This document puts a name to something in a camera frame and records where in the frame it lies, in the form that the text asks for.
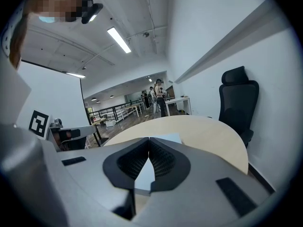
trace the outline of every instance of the desk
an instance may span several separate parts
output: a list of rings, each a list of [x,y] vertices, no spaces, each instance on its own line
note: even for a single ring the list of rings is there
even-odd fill
[[[166,100],[165,101],[168,116],[170,116],[170,113],[169,113],[169,104],[175,104],[175,103],[179,103],[179,102],[182,102],[182,101],[184,103],[187,101],[187,105],[185,104],[185,108],[186,107],[188,108],[188,113],[191,115],[190,100],[189,100],[189,97],[187,96],[187,97],[177,97],[175,99],[171,99],[171,100]]]
[[[247,174],[248,156],[240,136],[225,123],[203,116],[178,115],[149,120],[116,135],[106,146],[170,133],[179,133],[184,145],[216,154]]]
[[[141,105],[143,105],[144,110],[146,110],[146,109],[145,109],[145,105],[144,105],[144,104],[145,104],[144,102],[140,102],[140,103],[137,103],[137,104],[133,104],[133,106],[139,106],[139,109],[140,109],[140,114],[142,114],[142,111],[141,111]]]
[[[103,122],[103,121],[105,121],[105,120],[106,120],[106,118],[101,118],[100,120],[95,121],[94,123],[91,124],[91,125],[95,126],[95,128],[96,128],[96,132],[97,132],[97,135],[98,135],[98,137],[99,137],[99,140],[97,139],[95,133],[94,133],[94,137],[95,137],[95,140],[96,140],[96,142],[97,142],[96,144],[98,144],[99,147],[100,147],[105,141],[108,140],[108,138],[102,138],[102,137],[101,137],[101,135],[100,135],[100,133],[99,133],[99,130],[98,130],[98,127],[97,127],[97,124],[99,124],[99,123],[101,123],[101,122]]]
[[[130,106],[127,106],[127,107],[125,107],[125,108],[123,108],[123,109],[130,109],[130,108],[135,108],[135,109],[136,109],[136,111],[137,111],[137,116],[139,117],[139,113],[138,113],[137,105],[130,105]]]

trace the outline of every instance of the chair headrest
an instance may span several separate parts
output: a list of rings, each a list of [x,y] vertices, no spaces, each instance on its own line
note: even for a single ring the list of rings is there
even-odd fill
[[[245,67],[240,66],[238,68],[228,70],[222,75],[222,83],[225,85],[237,85],[248,82],[248,77],[245,73]]]

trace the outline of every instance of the round wooden table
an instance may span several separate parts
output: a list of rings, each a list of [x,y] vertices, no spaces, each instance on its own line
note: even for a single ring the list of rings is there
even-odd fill
[[[105,146],[170,133],[179,133],[184,145],[216,154],[247,174],[248,156],[240,136],[225,123],[203,116],[178,115],[149,120],[119,133]]]

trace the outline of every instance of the window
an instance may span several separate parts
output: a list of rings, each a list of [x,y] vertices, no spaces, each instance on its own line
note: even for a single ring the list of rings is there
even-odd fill
[[[87,109],[87,112],[89,113],[89,116],[90,116],[90,117],[94,115],[94,114],[93,114],[93,108],[92,108],[92,107],[86,108],[86,109]]]

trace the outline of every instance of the black rubber pad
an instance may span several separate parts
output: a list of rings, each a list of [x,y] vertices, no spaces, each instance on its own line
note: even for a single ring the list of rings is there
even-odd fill
[[[65,166],[69,166],[69,165],[73,165],[82,161],[86,161],[86,159],[84,157],[76,157],[76,158],[71,158],[71,159],[67,159],[67,160],[63,160],[62,163]]]
[[[240,217],[257,207],[249,196],[229,177],[219,179],[216,182]]]

